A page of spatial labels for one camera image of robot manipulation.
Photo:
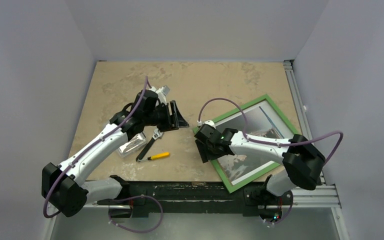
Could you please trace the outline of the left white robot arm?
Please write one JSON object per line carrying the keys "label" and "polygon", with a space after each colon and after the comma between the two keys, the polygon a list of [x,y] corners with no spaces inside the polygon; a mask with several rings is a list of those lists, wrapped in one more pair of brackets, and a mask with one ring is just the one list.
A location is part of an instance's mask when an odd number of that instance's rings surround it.
{"label": "left white robot arm", "polygon": [[160,132],[187,128],[174,100],[167,101],[170,89],[145,89],[115,113],[103,130],[79,152],[58,165],[48,163],[42,169],[41,194],[45,199],[43,213],[52,204],[66,217],[77,214],[86,204],[111,199],[118,205],[129,199],[127,182],[112,175],[104,180],[89,181],[89,175],[114,151],[142,133],[145,127],[156,127]]}

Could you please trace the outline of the yellow handled screwdriver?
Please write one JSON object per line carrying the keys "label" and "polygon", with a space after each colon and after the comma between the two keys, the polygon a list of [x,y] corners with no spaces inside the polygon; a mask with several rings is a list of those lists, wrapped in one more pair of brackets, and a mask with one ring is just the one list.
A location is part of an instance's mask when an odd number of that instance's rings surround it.
{"label": "yellow handled screwdriver", "polygon": [[137,160],[137,162],[140,163],[140,162],[146,162],[146,161],[154,161],[154,160],[168,158],[169,156],[170,156],[169,152],[163,152],[163,153],[152,155],[143,159],[139,159]]}

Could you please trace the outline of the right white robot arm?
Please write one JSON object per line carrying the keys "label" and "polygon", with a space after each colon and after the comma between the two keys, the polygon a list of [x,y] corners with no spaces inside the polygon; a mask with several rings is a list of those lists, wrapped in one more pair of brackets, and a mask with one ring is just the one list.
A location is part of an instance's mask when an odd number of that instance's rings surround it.
{"label": "right white robot arm", "polygon": [[295,188],[315,190],[326,163],[325,156],[300,134],[294,134],[292,138],[245,136],[234,128],[218,131],[210,124],[203,124],[194,138],[204,163],[224,156],[245,155],[283,165],[284,170],[270,176],[260,191],[262,200],[268,204]]}

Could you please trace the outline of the landscape photo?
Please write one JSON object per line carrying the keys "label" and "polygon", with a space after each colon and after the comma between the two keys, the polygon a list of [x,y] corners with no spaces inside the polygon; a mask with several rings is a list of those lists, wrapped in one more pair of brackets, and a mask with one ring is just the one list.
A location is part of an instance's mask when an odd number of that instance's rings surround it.
{"label": "landscape photo", "polygon": [[[243,111],[247,118],[247,134],[272,139],[290,139],[297,132],[289,127],[268,100],[244,107]],[[268,175],[283,170],[280,164],[257,153],[226,155],[212,160],[211,164],[230,193],[252,181],[264,181]]]}

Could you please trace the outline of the green picture frame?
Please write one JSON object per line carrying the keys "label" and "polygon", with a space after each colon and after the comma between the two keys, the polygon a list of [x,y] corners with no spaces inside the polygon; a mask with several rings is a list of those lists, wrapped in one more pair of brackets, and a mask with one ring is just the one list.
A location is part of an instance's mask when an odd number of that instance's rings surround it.
{"label": "green picture frame", "polygon": [[268,95],[258,97],[212,120],[198,114],[193,130],[203,163],[210,162],[229,193],[262,176],[269,193],[280,196],[297,187],[283,167],[296,128]]}

